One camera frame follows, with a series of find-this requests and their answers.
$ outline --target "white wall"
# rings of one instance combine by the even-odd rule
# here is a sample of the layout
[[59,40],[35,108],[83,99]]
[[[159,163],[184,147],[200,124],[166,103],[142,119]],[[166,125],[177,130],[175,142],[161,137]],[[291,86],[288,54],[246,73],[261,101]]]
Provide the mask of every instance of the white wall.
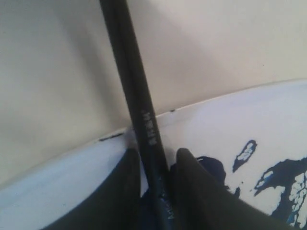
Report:
[[[158,113],[306,77],[307,1],[129,5]],[[0,183],[129,122],[98,0],[0,0]]]

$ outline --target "white surface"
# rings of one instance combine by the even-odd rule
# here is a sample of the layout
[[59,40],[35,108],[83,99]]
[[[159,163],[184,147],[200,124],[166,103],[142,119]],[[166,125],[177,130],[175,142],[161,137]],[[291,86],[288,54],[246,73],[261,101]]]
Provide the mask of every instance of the white surface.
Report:
[[[158,113],[306,77],[304,0],[129,0]],[[97,0],[0,0],[0,183],[129,123]]]
[[[225,184],[231,190],[240,186],[241,199],[270,214],[282,188],[257,197],[253,188],[262,173],[277,162],[306,157],[306,97],[307,80],[295,81],[233,93],[164,114],[158,123],[168,163],[174,163],[180,147],[190,149],[196,157],[216,158],[227,173]],[[251,139],[258,144],[255,153],[232,173],[237,154]],[[97,142],[6,186],[0,190],[0,229],[36,230],[56,220],[106,178],[124,150],[124,136]],[[142,193],[146,187],[142,173]]]

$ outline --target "white board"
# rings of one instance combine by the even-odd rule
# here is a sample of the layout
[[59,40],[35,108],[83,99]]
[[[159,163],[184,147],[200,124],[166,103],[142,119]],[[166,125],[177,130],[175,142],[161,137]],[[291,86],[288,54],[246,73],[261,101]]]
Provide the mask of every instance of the white board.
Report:
[[[178,148],[223,166],[229,191],[307,228],[307,80],[264,85],[158,116],[169,166]],[[123,155],[131,132],[95,141],[0,189],[0,229],[36,230],[90,195]],[[142,171],[142,194],[147,183]]]

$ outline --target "beige wall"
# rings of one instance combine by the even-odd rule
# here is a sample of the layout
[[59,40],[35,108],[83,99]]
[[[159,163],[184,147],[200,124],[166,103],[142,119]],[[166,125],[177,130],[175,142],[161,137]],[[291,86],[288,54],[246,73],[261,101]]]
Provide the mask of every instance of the beige wall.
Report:
[[[158,113],[306,77],[305,0],[129,0]],[[0,183],[129,124],[98,0],[0,0]]]

